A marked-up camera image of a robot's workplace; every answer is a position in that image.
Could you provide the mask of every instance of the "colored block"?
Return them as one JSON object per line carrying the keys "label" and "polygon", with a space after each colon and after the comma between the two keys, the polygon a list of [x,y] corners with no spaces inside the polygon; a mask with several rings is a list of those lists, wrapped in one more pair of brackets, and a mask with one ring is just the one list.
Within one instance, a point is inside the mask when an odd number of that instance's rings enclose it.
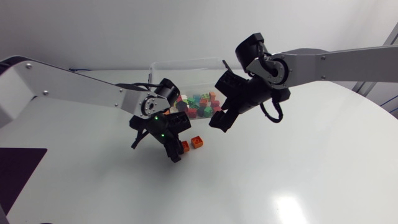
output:
{"label": "colored block", "polygon": [[188,109],[188,117],[196,118],[197,117],[197,109]]}
{"label": "colored block", "polygon": [[201,99],[199,105],[200,105],[200,107],[206,107],[207,106],[207,100],[206,99]]}
{"label": "colored block", "polygon": [[216,93],[214,93],[214,92],[209,92],[209,96],[210,96],[210,100],[211,100],[211,101],[216,100]]}
{"label": "colored block", "polygon": [[221,111],[222,109],[219,106],[213,107],[213,114],[215,114],[217,111]]}
{"label": "colored block", "polygon": [[191,108],[191,109],[199,109],[199,106],[198,105],[191,105],[191,106],[189,106],[189,108]]}
{"label": "colored block", "polygon": [[206,99],[206,100],[208,100],[208,101],[210,100],[210,96],[209,96],[208,93],[202,94],[202,95],[201,95],[201,98],[202,98],[202,99]]}
{"label": "colored block", "polygon": [[174,106],[170,107],[170,113],[177,113],[178,109]]}
{"label": "colored block", "polygon": [[182,147],[184,149],[184,152],[189,152],[190,147],[189,147],[188,142],[187,141],[182,141],[181,144],[182,144]]}
{"label": "colored block", "polygon": [[179,112],[186,111],[188,109],[186,102],[179,101],[175,107],[178,109]]}
{"label": "colored block", "polygon": [[194,98],[188,98],[188,105],[194,105],[197,101]]}
{"label": "colored block", "polygon": [[193,145],[193,148],[197,149],[203,145],[203,140],[200,138],[200,136],[196,136],[194,138],[191,138],[191,143]]}
{"label": "colored block", "polygon": [[199,108],[197,109],[197,115],[203,117],[203,114],[205,113],[205,108]]}
{"label": "colored block", "polygon": [[212,100],[210,106],[212,108],[220,106],[220,102],[218,100]]}
{"label": "colored block", "polygon": [[203,117],[205,118],[209,118],[211,116],[211,113],[213,112],[213,110],[211,109],[211,107],[206,107],[204,112],[203,112]]}
{"label": "colored block", "polygon": [[197,103],[200,102],[200,99],[201,99],[200,95],[194,95],[193,98],[195,99],[195,101],[196,101]]}

